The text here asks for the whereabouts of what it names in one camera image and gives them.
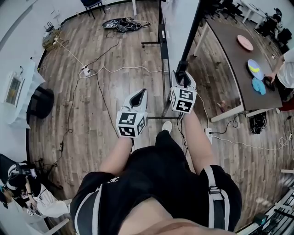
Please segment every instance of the hand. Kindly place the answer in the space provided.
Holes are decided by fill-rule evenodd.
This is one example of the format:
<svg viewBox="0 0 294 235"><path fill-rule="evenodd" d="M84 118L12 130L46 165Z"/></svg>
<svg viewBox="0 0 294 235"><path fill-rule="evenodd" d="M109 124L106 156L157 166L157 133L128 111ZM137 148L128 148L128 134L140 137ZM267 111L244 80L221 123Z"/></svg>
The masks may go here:
<svg viewBox="0 0 294 235"><path fill-rule="evenodd" d="M37 202L32 197L30 197L29 201L31 202L31 204L33 205L33 208L35 210L37 207Z"/></svg>
<svg viewBox="0 0 294 235"><path fill-rule="evenodd" d="M266 77L268 77L269 79L271 79L271 83L274 82L276 74L275 73L270 73L270 74L266 74Z"/></svg>

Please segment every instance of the white sneaker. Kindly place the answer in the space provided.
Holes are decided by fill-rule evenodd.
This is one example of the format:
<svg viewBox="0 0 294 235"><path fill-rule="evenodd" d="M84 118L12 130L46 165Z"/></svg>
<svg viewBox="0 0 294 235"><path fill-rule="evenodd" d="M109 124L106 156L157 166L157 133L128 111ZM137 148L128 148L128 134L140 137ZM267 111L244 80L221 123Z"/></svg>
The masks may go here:
<svg viewBox="0 0 294 235"><path fill-rule="evenodd" d="M167 130L169 133L171 133L172 128L173 128L173 124L170 121L167 121L162 125L161 130L162 131Z"/></svg>

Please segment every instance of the white cube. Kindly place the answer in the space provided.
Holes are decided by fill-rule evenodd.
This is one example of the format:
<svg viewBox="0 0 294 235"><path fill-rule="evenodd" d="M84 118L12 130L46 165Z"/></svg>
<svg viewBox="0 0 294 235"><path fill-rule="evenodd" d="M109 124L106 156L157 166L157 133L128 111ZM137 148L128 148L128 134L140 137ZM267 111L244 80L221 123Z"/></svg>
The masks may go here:
<svg viewBox="0 0 294 235"><path fill-rule="evenodd" d="M147 124L147 112L118 111L116 129L120 136L136 138Z"/></svg>
<svg viewBox="0 0 294 235"><path fill-rule="evenodd" d="M170 101L173 111L190 113L196 100L196 91L178 87L172 87L170 91Z"/></svg>

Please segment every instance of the wooden floor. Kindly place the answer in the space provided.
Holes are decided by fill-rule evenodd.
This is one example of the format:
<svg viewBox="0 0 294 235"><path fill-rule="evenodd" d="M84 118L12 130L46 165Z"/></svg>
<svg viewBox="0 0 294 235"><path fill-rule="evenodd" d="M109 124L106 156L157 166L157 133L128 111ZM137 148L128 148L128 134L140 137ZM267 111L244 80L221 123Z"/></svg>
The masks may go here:
<svg viewBox="0 0 294 235"><path fill-rule="evenodd" d="M136 19L150 21L151 27L122 35L117 47L89 67L96 71L102 66L110 71L124 66L145 66L150 71L161 70L159 46L148 45L144 49L141 47L141 41L157 39L158 6L155 1L138 1L137 10ZM106 15L99 10L94 11L94 14L96 20L83 14L67 21L62 28L62 39L69 40L67 48L83 64L92 62L118 42L120 34L107 38L106 34L109 31L103 29L101 24L112 18L131 17L132 3L111 6ZM279 56L280 52L273 43L269 46L269 39L264 39L253 31L253 23L247 21L246 25L243 25L241 18L238 18L238 24L235 24L230 19L225 20L223 16L216 20L247 30L256 40L271 66L274 66L276 60L273 60L271 56L272 54ZM208 116L211 118L220 114L217 102L225 100L230 108L235 107L239 100L234 88L230 88L232 75L224 54L212 34L208 34L199 56L195 58L192 55L202 29L203 27L199 27L190 51L188 71L196 81L198 93L203 98ZM35 117L30 119L31 160L35 161L42 157L46 164L52 164L59 158L59 144L67 130L68 112L73 102L69 119L69 127L73 129L73 133L65 136L63 156L52 174L54 182L63 185L63 190L57 192L57 197L73 198L83 177L97 170L102 159L110 152L115 144L116 135L95 76L81 79L73 98L81 64L64 48L57 48L45 58L43 66L46 66L46 70L41 69L40 73L46 80L44 87L54 91L55 103L51 115L46 119L40 120ZM109 73L103 69L99 72L98 78L114 123L124 98L141 88L147 88L149 93L149 116L161 114L163 110L161 72L149 73L139 68ZM207 119L199 98L196 101L195 112L205 128ZM280 147L279 138L284 136L284 120L289 114L290 112L277 114L274 110L269 111L267 127L260 135L251 134L249 120L241 116L237 118L241 122L238 128L235 129L230 125L227 133L219 136L248 145L277 148ZM232 118L210 123L209 127L213 131L223 131L230 120ZM162 123L161 120L148 120L148 127L144 129L141 137L135 140L135 148L153 145ZM291 127L290 124L293 126L293 122L288 121L288 128ZM183 146L175 121L173 125L172 136L180 146ZM278 151L267 151L233 145L216 138L213 138L212 146L219 164L232 176L242 193L243 210L237 226L239 229L250 223L256 213L266 211L285 191L285 186L289 184L291 178L290 175L281 174L280 169L294 167L293 152L290 145ZM62 233L71 234L73 231L70 226L67 226Z"/></svg>

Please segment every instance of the white shirt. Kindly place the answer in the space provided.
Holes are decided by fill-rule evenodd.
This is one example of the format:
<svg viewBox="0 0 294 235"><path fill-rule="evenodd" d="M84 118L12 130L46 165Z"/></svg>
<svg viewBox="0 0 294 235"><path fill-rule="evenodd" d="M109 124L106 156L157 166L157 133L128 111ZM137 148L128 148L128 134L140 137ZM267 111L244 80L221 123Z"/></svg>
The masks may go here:
<svg viewBox="0 0 294 235"><path fill-rule="evenodd" d="M294 88L294 47L284 54L284 59L277 77L286 88Z"/></svg>

